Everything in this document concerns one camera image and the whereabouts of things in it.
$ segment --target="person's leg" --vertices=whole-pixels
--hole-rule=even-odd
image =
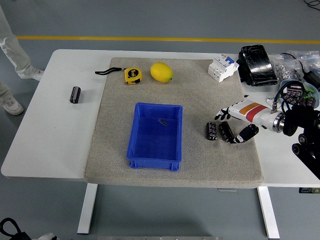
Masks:
[[[13,97],[13,94],[9,87],[0,81],[0,103]]]
[[[21,104],[14,98],[9,87],[0,81],[0,105],[10,114],[19,115],[24,111]]]
[[[11,32],[4,11],[0,6],[0,46],[14,65],[15,72],[21,78],[31,78],[35,68],[31,65],[29,56],[20,46],[17,37]]]

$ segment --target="yellow lemon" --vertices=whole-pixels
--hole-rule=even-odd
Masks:
[[[174,75],[171,68],[163,62],[153,64],[150,68],[150,73],[155,80],[161,83],[169,82]]]

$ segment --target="white sneaker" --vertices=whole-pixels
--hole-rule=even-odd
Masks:
[[[20,78],[22,78],[22,79],[34,79],[34,80],[40,81],[42,75],[44,74],[44,72],[45,72],[44,70],[40,70],[40,69],[35,68],[33,74],[31,74],[29,76],[20,76]]]
[[[21,104],[14,98],[11,97],[1,103],[1,106],[12,115],[19,115],[24,111]]]

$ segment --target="wire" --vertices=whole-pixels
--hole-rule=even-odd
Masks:
[[[282,99],[283,99],[283,102],[281,103],[281,109],[282,109],[282,112],[285,113],[285,110],[284,110],[284,104],[286,104],[287,108],[290,109],[290,106],[288,104],[288,102],[286,101],[286,99],[284,98],[284,90],[286,87],[290,86],[290,85],[298,85],[301,87],[302,89],[302,93],[301,93],[301,96],[297,99],[296,103],[294,105],[297,105],[299,104],[302,99],[304,98],[305,96],[305,93],[306,93],[306,89],[305,89],[305,86],[303,85],[302,82],[300,81],[288,81],[287,83],[285,83],[280,89],[279,91],[277,92],[277,94],[275,95],[274,97],[274,102],[277,102],[278,101],[278,98],[281,96]]]
[[[294,59],[297,59],[295,56],[293,56],[293,55],[290,54],[290,53],[283,52],[283,53],[281,53],[280,55],[282,55],[282,54],[289,55],[289,56],[293,57]],[[299,59],[298,59],[298,62],[299,62],[300,65],[301,65],[303,74],[306,74],[306,72],[305,72],[305,70],[304,70],[304,66],[303,66],[302,63],[299,61]]]
[[[319,8],[316,8],[315,6],[318,6],[320,5],[320,1],[319,0],[315,0],[315,1],[310,1],[310,2],[307,2],[306,0],[303,0],[306,5],[309,7],[309,8],[312,8],[312,9],[315,9],[315,10],[318,10],[320,11]]]

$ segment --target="black case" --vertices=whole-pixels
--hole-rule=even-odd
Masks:
[[[276,85],[276,74],[262,45],[244,46],[239,52],[238,72],[241,82],[250,86]]]

